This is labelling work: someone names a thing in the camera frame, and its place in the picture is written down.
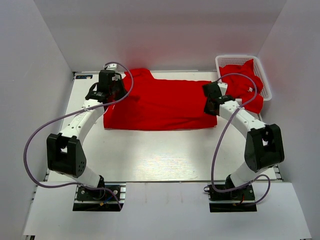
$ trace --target red t-shirt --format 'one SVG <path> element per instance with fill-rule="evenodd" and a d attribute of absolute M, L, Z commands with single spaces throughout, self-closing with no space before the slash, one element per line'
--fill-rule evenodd
<path fill-rule="evenodd" d="M 202 85 L 210 81 L 155 79 L 145 68 L 131 70 L 134 86 L 123 101 L 109 106 L 103 116 L 106 129 L 166 131 L 203 129 L 217 125 L 217 117 L 204 113 Z M 125 89 L 131 86 L 128 72 Z"/>

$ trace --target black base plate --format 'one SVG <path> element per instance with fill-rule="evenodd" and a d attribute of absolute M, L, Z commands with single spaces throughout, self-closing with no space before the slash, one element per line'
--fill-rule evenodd
<path fill-rule="evenodd" d="M 116 197 L 120 200 L 121 185 L 105 185 L 106 188 L 111 191 L 117 190 Z M 78 202 L 73 203 L 74 212 L 119 212 L 120 208 L 115 201 L 114 197 L 107 202 L 107 204 L 100 205 L 101 202 L 107 200 L 112 196 L 108 191 L 100 191 L 100 196 L 93 196 L 92 192 L 84 187 L 79 187 L 76 200 Z"/>
<path fill-rule="evenodd" d="M 120 185 L 105 185 L 105 187 L 107 189 L 110 189 L 111 191 L 117 190 L 118 193 L 116 194 L 116 197 L 118 199 L 120 199 L 120 189 L 121 189 Z M 95 202 L 96 201 L 101 201 L 101 202 L 103 202 L 104 200 L 106 200 L 106 199 L 108 199 L 109 197 L 112 196 L 112 194 L 110 192 L 108 192 L 108 191 L 105 191 L 105 192 L 101 191 L 101 193 L 103 195 L 93 197 L 90 194 L 90 190 L 88 190 L 88 189 L 84 188 L 83 186 L 81 186 L 81 187 L 78 188 L 76 199 L 78 201 L 95 201 Z"/>
<path fill-rule="evenodd" d="M 225 185 L 224 184 L 215 184 L 214 185 L 217 189 L 219 190 L 224 190 L 225 189 Z M 245 201 L 254 201 L 255 200 L 255 193 L 254 193 L 254 189 L 251 185 L 240 189 L 240 190 L 236 190 L 236 191 L 231 191 L 231 192 L 216 192 L 213 188 L 212 185 L 208 185 L 207 187 L 205 187 L 205 192 L 210 194 L 210 200 L 211 201 L 241 201 L 243 199 L 244 196 L 244 200 Z"/>
<path fill-rule="evenodd" d="M 224 190 L 224 184 L 215 184 L 214 185 L 219 190 Z M 238 213 L 238 212 L 256 212 L 256 205 L 252 203 L 241 203 L 234 205 L 233 203 L 225 203 L 223 201 L 235 201 L 241 202 L 243 197 L 244 201 L 255 201 L 254 189 L 251 185 L 236 191 L 231 192 L 216 192 L 214 191 L 212 185 L 208 185 L 204 188 L 210 196 L 209 202 L 210 213 Z"/>

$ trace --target red fabric in basket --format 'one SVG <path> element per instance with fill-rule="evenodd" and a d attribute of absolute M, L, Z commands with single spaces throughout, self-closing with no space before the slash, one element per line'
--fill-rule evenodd
<path fill-rule="evenodd" d="M 264 103 L 264 98 L 260 95 L 262 88 L 264 87 L 262 81 L 259 77 L 255 76 L 254 72 L 254 60 L 251 59 L 245 62 L 242 66 L 241 65 L 233 65 L 229 64 L 225 67 L 219 67 L 221 76 L 230 73 L 238 73 L 243 74 L 250 77 L 254 83 L 256 84 L 257 88 L 257 96 L 255 99 L 244 106 L 244 108 L 250 112 L 259 114 Z M 228 84 L 226 95 L 231 95 L 235 99 L 242 99 L 242 103 L 250 100 L 254 96 L 255 87 L 252 82 L 239 75 L 230 75 L 222 78 L 224 83 Z"/>

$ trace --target plastic basket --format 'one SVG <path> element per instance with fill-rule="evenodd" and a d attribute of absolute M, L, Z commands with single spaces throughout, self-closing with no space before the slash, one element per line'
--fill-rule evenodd
<path fill-rule="evenodd" d="M 219 67 L 224 67 L 229 64 L 233 65 L 243 65 L 246 61 L 253 59 L 253 71 L 254 74 L 259 77 L 263 83 L 263 88 L 260 93 L 260 95 L 263 97 L 264 101 L 269 101 L 272 98 L 271 90 L 269 87 L 269 83 L 266 77 L 266 74 L 264 72 L 264 69 L 262 68 L 262 65 L 260 63 L 259 58 L 256 56 L 250 56 L 250 55 L 220 55 L 215 58 L 215 65 L 216 70 L 218 73 L 218 77 L 221 77 L 220 69 Z"/>

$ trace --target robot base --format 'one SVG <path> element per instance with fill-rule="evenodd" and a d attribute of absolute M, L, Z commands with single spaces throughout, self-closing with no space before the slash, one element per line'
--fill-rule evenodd
<path fill-rule="evenodd" d="M 105 185 L 106 188 L 113 191 L 123 206 L 124 199 L 121 199 L 122 185 L 113 184 Z M 96 192 L 90 191 L 83 186 L 76 190 L 75 200 L 73 203 L 74 212 L 119 212 L 119 206 L 112 194 L 108 191 L 102 191 L 100 196 Z"/>
<path fill-rule="evenodd" d="M 219 190 L 226 189 L 224 184 L 214 185 Z M 251 185 L 231 192 L 216 192 L 212 185 L 204 188 L 209 195 L 210 213 L 256 212 L 255 193 Z"/>

